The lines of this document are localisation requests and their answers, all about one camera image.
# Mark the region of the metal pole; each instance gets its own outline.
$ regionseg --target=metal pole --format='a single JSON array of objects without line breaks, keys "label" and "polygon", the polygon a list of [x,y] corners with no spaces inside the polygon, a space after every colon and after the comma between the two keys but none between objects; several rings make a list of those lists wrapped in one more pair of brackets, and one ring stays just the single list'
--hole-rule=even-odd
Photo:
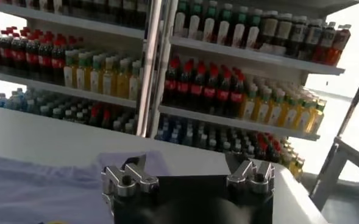
[{"label": "metal pole", "polygon": [[[347,127],[347,125],[348,125],[348,123],[350,121],[351,115],[353,114],[355,107],[357,107],[357,105],[358,105],[358,102],[359,102],[359,87],[357,89],[357,92],[355,93],[354,98],[351,101],[350,108],[347,111],[346,116],[343,119],[343,122],[342,122],[342,124],[341,124],[341,126],[339,128],[339,131],[338,131],[338,134],[337,134],[336,137],[341,137],[342,136],[344,130],[346,129],[346,127]],[[318,185],[321,182],[321,178],[322,178],[323,174],[327,171],[330,162],[334,158],[335,153],[337,152],[336,150],[337,150],[337,147],[335,147],[334,144],[333,144],[330,151],[329,151],[329,153],[328,153],[328,155],[327,155],[327,157],[326,157],[326,159],[325,159],[325,161],[324,161],[323,166],[321,167],[320,173],[319,173],[319,175],[318,175],[318,177],[316,179],[316,184],[315,184],[314,188],[311,191],[311,196],[313,196],[316,193]]]},{"label": "metal pole", "polygon": [[145,137],[148,126],[148,112],[151,101],[152,76],[154,73],[155,54],[158,40],[158,30],[160,13],[162,10],[162,0],[152,0],[151,14],[149,16],[149,26],[147,27],[147,48],[144,58],[143,84],[139,98],[138,107],[137,136]]}]

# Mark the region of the white shelf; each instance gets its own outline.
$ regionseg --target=white shelf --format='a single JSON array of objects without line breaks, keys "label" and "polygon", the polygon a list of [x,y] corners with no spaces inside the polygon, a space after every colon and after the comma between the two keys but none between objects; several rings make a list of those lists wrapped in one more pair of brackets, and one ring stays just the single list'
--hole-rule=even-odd
[{"label": "white shelf", "polygon": [[198,40],[192,40],[182,37],[170,37],[169,42],[172,45],[197,49],[199,51],[210,52],[214,54],[227,55],[235,58],[243,58],[263,63],[269,63],[288,68],[301,69],[314,74],[340,75],[344,73],[344,69],[334,66],[312,63],[309,61],[296,60],[278,55],[266,54],[247,49],[239,49],[235,47],[222,46],[214,43],[208,43]]},{"label": "white shelf", "polygon": [[9,5],[4,3],[0,3],[0,12],[20,16],[23,18],[39,19],[39,20],[67,25],[67,26],[79,27],[83,29],[95,30],[105,33],[112,33],[116,35],[122,35],[125,37],[132,37],[137,39],[144,38],[143,30],[117,26],[107,23],[101,23],[97,21],[76,18],[72,16],[43,12],[35,9],[27,9],[24,7],[19,7],[19,6]]},{"label": "white shelf", "polygon": [[174,107],[167,107],[167,106],[159,106],[159,112],[173,115],[173,116],[179,116],[179,117],[185,117],[189,119],[209,122],[213,124],[219,124],[219,125],[225,125],[229,127],[235,127],[235,128],[242,128],[246,130],[253,130],[253,131],[260,131],[260,132],[267,132],[278,136],[290,136],[294,138],[301,138],[311,141],[316,141],[320,138],[319,135],[313,135],[309,133],[303,133],[296,130],[291,130],[287,128],[280,128],[265,124],[259,124],[252,121],[245,121],[245,120],[239,120],[239,119],[233,119],[228,117],[220,117],[210,114],[204,114],[204,113],[198,113],[194,111],[189,110],[183,110],[179,108]]},{"label": "white shelf", "polygon": [[62,93],[70,96],[82,97],[91,100],[97,100],[105,103],[112,103],[115,105],[120,105],[124,107],[136,108],[136,101],[123,99],[119,97],[113,97],[98,93],[93,93],[89,91],[84,91],[81,89],[69,88],[61,85],[51,84],[48,82],[43,82],[40,80],[32,80],[27,78],[28,73],[24,71],[18,71],[16,69],[9,69],[3,66],[0,66],[0,80],[12,83],[19,83],[22,85],[44,89],[56,93]]}]

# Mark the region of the white countertop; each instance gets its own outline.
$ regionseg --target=white countertop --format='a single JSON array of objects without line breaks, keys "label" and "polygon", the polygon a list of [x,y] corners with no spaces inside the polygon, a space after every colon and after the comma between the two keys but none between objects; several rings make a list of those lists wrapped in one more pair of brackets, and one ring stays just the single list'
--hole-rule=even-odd
[{"label": "white countertop", "polygon": [[[102,152],[158,150],[173,175],[228,174],[222,153],[144,139],[0,108],[0,156],[52,166],[91,163]],[[289,170],[275,165],[273,224],[327,223]]]}]

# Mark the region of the red-capped bottle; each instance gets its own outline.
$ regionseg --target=red-capped bottle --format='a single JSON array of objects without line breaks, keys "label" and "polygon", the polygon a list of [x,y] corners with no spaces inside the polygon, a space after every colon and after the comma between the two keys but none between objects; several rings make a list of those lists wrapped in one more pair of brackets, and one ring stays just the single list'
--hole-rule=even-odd
[{"label": "red-capped bottle", "polygon": [[201,102],[201,94],[205,85],[205,72],[205,65],[203,63],[199,63],[197,75],[190,88],[191,107],[196,110],[201,109],[199,103]]},{"label": "red-capped bottle", "polygon": [[165,90],[163,92],[163,103],[175,104],[176,101],[176,89],[177,89],[177,74],[179,68],[179,58],[174,58],[169,62],[168,69],[166,71]]}]

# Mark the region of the bottle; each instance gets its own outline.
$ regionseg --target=bottle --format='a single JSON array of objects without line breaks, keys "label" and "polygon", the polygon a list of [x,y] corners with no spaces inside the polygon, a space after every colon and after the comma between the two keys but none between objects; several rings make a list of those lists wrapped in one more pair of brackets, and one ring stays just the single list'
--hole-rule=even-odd
[{"label": "bottle", "polygon": [[140,67],[141,61],[132,63],[132,75],[129,79],[129,99],[137,100],[138,90],[140,87]]},{"label": "bottle", "polygon": [[189,25],[190,17],[188,15],[188,2],[187,0],[180,0],[175,15],[174,36],[187,37]]},{"label": "bottle", "polygon": [[100,75],[101,73],[101,62],[98,55],[93,56],[93,70],[90,73],[90,87],[91,92],[93,93],[99,93],[99,90],[102,89],[100,86],[102,86],[101,83],[99,83]]},{"label": "bottle", "polygon": [[180,61],[178,58],[174,58],[169,62],[168,69],[166,71],[165,90],[163,92],[163,104],[175,104],[175,93],[177,89],[177,72]]},{"label": "bottle", "polygon": [[202,41],[211,43],[215,38],[213,37],[213,30],[216,21],[217,1],[209,1],[208,10],[205,16],[204,33]]},{"label": "bottle", "polygon": [[332,47],[328,51],[327,59],[325,61],[327,65],[336,66],[338,64],[340,56],[342,55],[342,52],[351,37],[351,25],[347,24],[342,28],[343,29],[341,31],[336,33]]},{"label": "bottle", "polygon": [[224,80],[221,82],[216,96],[216,114],[222,115],[228,102],[230,90],[231,73],[229,70],[224,71]]},{"label": "bottle", "polygon": [[85,67],[87,55],[79,53],[79,67],[76,69],[76,88],[85,90]]},{"label": "bottle", "polygon": [[194,0],[193,11],[190,16],[188,38],[199,40],[202,35],[201,18],[202,17],[202,0]]},{"label": "bottle", "polygon": [[217,32],[217,44],[225,45],[227,41],[230,20],[232,17],[232,4],[225,3],[224,9],[221,12],[221,19],[219,20]]},{"label": "bottle", "polygon": [[299,51],[299,59],[300,60],[311,60],[313,53],[315,52],[315,48],[319,43],[321,34],[322,34],[322,24],[323,20],[314,19],[311,21],[308,26],[308,33],[305,37],[305,43],[302,45],[301,50]]},{"label": "bottle", "polygon": [[264,26],[261,29],[261,35],[257,41],[258,48],[264,47],[264,44],[272,43],[278,25],[277,16],[277,11],[269,11],[262,19],[262,21],[264,21]]},{"label": "bottle", "polygon": [[330,22],[327,28],[324,29],[320,43],[313,54],[313,62],[324,63],[327,60],[328,52],[332,47],[336,35],[335,25],[335,22]]},{"label": "bottle", "polygon": [[260,18],[263,11],[261,9],[255,9],[253,15],[251,16],[251,20],[248,25],[248,29],[244,30],[244,37],[242,46],[254,49],[255,44],[258,39],[259,35],[259,25],[260,25]]},{"label": "bottle", "polygon": [[129,98],[129,59],[122,59],[119,62],[119,73],[117,76],[117,96]]},{"label": "bottle", "polygon": [[249,92],[245,97],[242,119],[249,120],[251,118],[255,107],[255,98],[257,96],[257,91],[258,87],[254,83],[251,83],[249,85]]},{"label": "bottle", "polygon": [[106,58],[105,71],[102,75],[101,93],[105,95],[115,96],[116,77],[113,74],[114,58]]},{"label": "bottle", "polygon": [[232,47],[240,48],[243,44],[244,31],[246,30],[246,20],[248,8],[241,6],[237,18],[236,25],[234,26]]}]

